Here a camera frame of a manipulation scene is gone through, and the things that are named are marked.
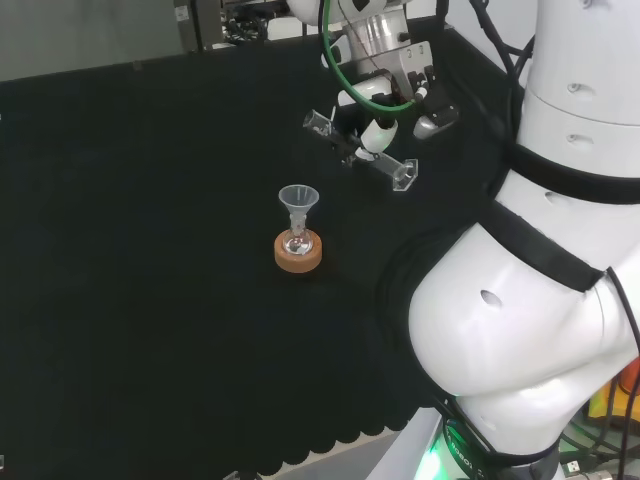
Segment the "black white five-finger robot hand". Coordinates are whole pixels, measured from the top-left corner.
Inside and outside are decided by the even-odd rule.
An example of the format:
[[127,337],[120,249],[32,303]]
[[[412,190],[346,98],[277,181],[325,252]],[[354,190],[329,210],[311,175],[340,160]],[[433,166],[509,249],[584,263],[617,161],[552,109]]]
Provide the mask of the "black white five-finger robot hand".
[[414,122],[412,135],[421,141],[459,119],[427,42],[376,55],[334,43],[323,53],[341,87],[323,132],[349,162],[380,160],[403,119]]

